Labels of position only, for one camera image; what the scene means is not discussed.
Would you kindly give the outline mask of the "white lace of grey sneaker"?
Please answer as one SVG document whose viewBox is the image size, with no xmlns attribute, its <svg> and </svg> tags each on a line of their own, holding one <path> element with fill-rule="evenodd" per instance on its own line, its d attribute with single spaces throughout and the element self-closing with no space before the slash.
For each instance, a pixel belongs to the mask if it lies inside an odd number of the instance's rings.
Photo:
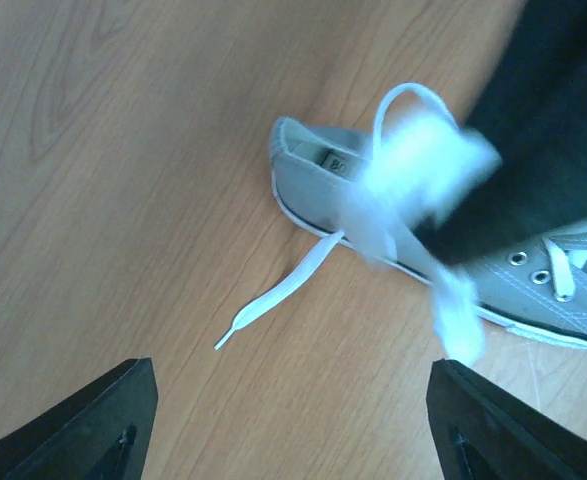
<svg viewBox="0 0 587 480">
<path fill-rule="evenodd" d="M 496 151 L 460 128 L 444 101 L 417 83 L 390 90 L 377 108 L 362 159 L 337 204 L 337 229 L 271 290 L 244 306 L 231 323 L 239 331 L 282 303 L 337 245 L 375 264 L 399 269 L 431 288 L 434 330 L 446 354 L 465 365 L 484 350 L 479 295 L 468 267 L 440 264 L 415 236 L 428 214 L 442 219 L 462 195 L 497 167 Z"/>
</svg>

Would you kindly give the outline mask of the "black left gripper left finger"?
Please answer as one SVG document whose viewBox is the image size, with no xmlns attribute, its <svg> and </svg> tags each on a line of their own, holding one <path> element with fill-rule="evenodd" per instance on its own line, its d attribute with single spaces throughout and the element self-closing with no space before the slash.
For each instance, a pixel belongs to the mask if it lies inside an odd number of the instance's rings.
<svg viewBox="0 0 587 480">
<path fill-rule="evenodd" d="M 140 479 L 158 405 L 153 363 L 128 359 L 0 439 L 0 479 Z"/>
</svg>

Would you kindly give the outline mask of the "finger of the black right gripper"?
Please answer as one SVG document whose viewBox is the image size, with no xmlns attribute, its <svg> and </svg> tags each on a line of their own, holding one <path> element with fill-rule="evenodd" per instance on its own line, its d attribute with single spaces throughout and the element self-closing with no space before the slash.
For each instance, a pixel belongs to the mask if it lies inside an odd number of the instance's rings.
<svg viewBox="0 0 587 480">
<path fill-rule="evenodd" d="M 418 239 L 448 265 L 587 218 L 587 1 L 529 1 L 466 119 L 502 157 Z"/>
</svg>

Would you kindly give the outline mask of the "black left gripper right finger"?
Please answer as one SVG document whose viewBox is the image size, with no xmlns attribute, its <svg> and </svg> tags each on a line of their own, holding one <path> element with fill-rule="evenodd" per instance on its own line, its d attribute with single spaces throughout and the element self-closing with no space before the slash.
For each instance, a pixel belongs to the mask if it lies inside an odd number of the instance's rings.
<svg viewBox="0 0 587 480">
<path fill-rule="evenodd" d="M 587 479 L 587 440 L 457 361 L 432 364 L 426 404 L 446 479 Z"/>
</svg>

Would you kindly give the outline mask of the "grey low-top sneaker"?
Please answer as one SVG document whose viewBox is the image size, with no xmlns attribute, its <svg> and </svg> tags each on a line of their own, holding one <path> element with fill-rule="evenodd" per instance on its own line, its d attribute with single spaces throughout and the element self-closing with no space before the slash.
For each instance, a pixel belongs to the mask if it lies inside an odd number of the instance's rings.
<svg viewBox="0 0 587 480">
<path fill-rule="evenodd" d="M 317 236 L 336 231 L 338 196 L 368 140 L 360 131 L 278 119 L 269 153 L 282 211 Z M 484 257 L 467 270 L 481 317 L 522 337 L 587 349 L 587 220 Z"/>
</svg>

